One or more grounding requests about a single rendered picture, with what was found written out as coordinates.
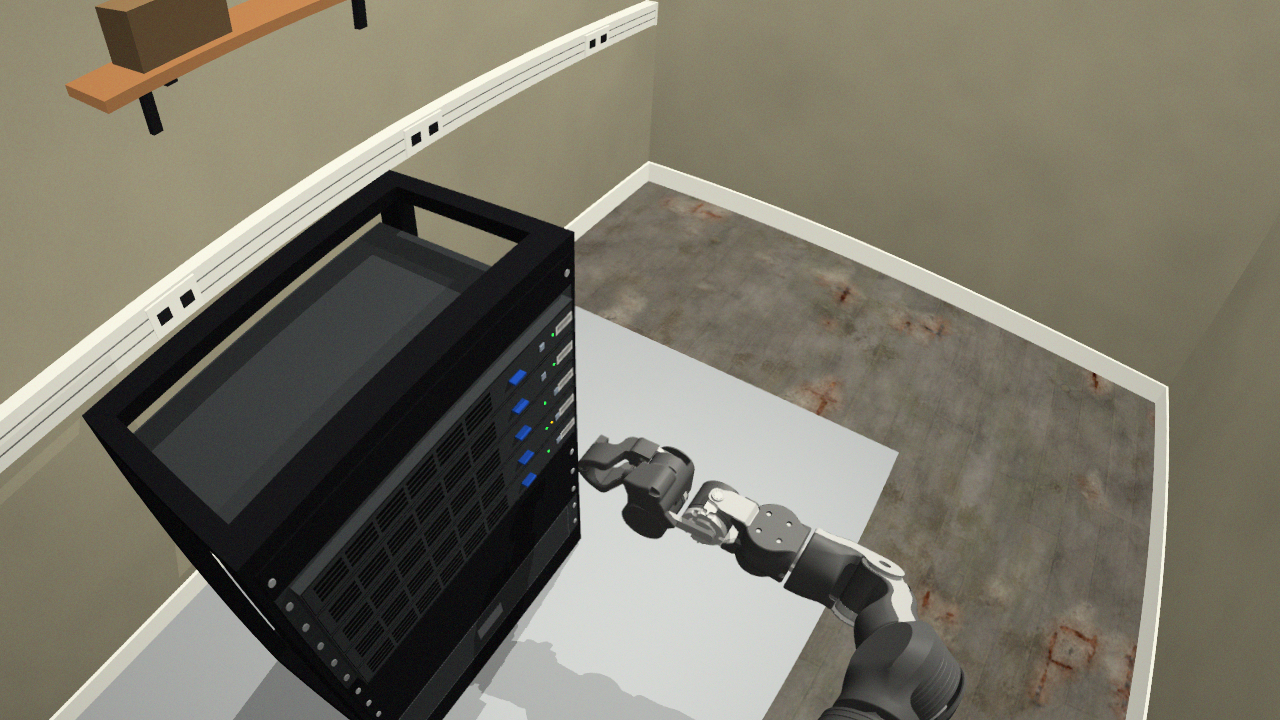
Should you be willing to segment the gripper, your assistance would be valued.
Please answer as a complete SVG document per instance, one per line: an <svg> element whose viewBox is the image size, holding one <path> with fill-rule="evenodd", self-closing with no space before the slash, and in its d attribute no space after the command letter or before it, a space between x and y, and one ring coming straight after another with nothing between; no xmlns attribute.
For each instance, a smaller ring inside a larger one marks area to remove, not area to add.
<svg viewBox="0 0 1280 720"><path fill-rule="evenodd" d="M611 445L609 438L599 436L579 460L579 473L602 493L622 486L625 479L628 503L622 518L637 534L658 539L677 527L710 543L716 530L709 521L677 515L692 487L692 460L678 448L659 446L636 437ZM613 468L625 459L628 462Z"/></svg>

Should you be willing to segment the black server rack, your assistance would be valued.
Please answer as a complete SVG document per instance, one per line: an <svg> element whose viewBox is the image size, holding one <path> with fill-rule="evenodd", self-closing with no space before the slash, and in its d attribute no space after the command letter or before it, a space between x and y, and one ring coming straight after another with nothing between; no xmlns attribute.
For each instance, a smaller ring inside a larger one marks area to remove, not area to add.
<svg viewBox="0 0 1280 720"><path fill-rule="evenodd" d="M490 268L413 206L517 245ZM349 720L443 720L581 539L575 232L387 170L82 416L294 676Z"/></svg>

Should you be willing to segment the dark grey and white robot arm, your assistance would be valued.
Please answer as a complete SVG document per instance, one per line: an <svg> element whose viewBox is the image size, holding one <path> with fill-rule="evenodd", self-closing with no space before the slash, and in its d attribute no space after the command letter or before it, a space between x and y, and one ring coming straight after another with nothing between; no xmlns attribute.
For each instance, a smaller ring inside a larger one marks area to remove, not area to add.
<svg viewBox="0 0 1280 720"><path fill-rule="evenodd" d="M919 620L916 598L902 582L905 573L899 565L820 528L805 544L812 527L791 510L777 503L759 506L721 480L707 480L681 518L709 521L714 539L709 543L691 534L692 541L719 544L754 577L782 582L791 571L786 591L824 605L854 628L856 651L841 694L818 720L954 716L966 691L966 675L933 626Z"/></svg>

